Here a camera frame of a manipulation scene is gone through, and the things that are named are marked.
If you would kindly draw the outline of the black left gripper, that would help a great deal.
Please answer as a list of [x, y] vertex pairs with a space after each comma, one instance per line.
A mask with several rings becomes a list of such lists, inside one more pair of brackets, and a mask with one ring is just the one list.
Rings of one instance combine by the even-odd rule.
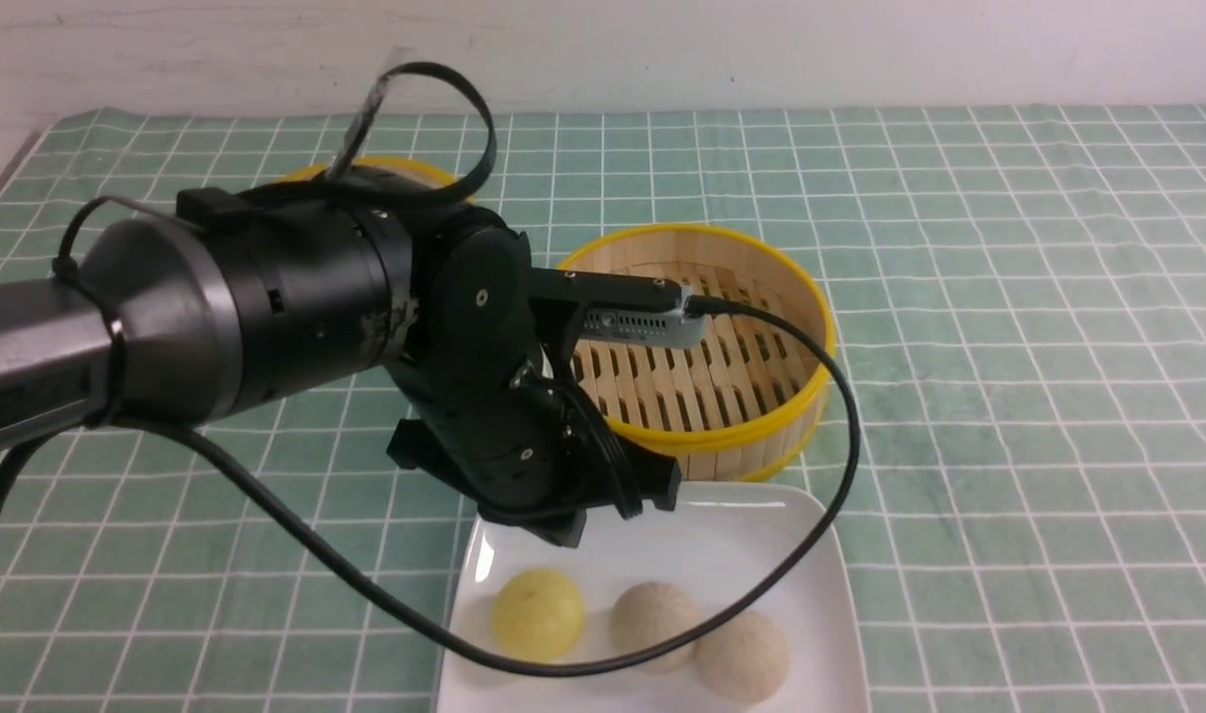
[[580, 545], [591, 507], [671, 513], [677, 458], [621, 446], [570, 380], [580, 304], [541, 290], [531, 245], [494, 214], [406, 214], [416, 322], [386, 362], [417, 419], [390, 444], [476, 502], [490, 522]]

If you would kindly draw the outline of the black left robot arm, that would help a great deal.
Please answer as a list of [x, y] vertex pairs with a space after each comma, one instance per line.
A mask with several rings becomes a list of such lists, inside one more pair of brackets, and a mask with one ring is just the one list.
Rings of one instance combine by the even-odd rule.
[[77, 426], [191, 432], [384, 368], [416, 411], [387, 455], [486, 519], [572, 548], [589, 507], [639, 515], [631, 450], [568, 368], [597, 297], [456, 191], [355, 175], [185, 189], [0, 284], [0, 452]]

